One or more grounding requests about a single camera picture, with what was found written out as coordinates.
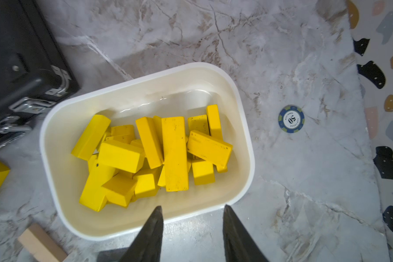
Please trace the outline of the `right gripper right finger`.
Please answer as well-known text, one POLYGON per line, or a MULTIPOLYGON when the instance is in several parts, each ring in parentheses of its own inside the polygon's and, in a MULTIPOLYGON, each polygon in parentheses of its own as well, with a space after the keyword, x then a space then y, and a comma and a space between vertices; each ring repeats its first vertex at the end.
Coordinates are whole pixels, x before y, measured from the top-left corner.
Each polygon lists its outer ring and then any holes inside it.
POLYGON ((226 262, 269 261, 229 205, 223 212, 223 241, 226 262))

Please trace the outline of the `white plastic bin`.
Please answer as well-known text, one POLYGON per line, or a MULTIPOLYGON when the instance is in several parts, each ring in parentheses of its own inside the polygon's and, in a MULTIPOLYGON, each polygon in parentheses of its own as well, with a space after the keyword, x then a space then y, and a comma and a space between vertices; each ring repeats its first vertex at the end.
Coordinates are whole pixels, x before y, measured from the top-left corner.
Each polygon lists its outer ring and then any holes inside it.
POLYGON ((222 69, 194 62, 77 96, 55 106, 46 116, 39 146, 51 195, 63 224, 77 236, 104 241, 142 228, 156 206, 166 223, 234 204, 247 192, 255 171, 254 152, 238 88, 222 69), (211 184, 190 185, 185 192, 161 191, 128 208, 110 205, 95 212, 79 203, 88 177, 84 160, 71 154, 94 114, 121 124, 143 116, 202 114, 217 104, 223 138, 233 145, 228 171, 211 184))

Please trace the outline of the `long yellow block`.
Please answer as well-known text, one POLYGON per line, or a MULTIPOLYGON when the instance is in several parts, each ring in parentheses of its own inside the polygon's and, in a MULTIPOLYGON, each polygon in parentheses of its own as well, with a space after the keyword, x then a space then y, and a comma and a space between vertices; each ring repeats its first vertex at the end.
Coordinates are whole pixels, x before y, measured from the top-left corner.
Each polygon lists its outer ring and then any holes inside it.
POLYGON ((168 192, 189 190, 184 117, 162 119, 165 188, 168 192))

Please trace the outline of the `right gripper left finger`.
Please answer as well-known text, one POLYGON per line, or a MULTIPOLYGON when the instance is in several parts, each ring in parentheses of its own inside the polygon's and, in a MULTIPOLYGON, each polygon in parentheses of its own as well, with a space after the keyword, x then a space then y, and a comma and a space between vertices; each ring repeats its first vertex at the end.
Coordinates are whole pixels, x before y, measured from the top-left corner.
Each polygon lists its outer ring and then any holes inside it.
POLYGON ((159 262, 163 229, 162 207, 157 206, 119 262, 159 262))

